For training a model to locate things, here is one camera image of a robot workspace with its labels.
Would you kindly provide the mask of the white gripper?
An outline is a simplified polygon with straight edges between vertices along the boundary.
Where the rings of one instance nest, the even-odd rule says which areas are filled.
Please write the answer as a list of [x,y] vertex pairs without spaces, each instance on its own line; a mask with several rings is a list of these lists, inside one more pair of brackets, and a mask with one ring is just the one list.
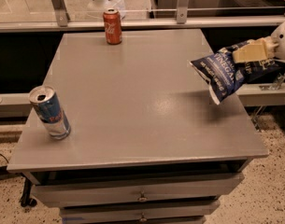
[[285,60],[285,22],[271,34],[271,37],[251,40],[247,45],[233,52],[235,63],[257,62],[274,56]]

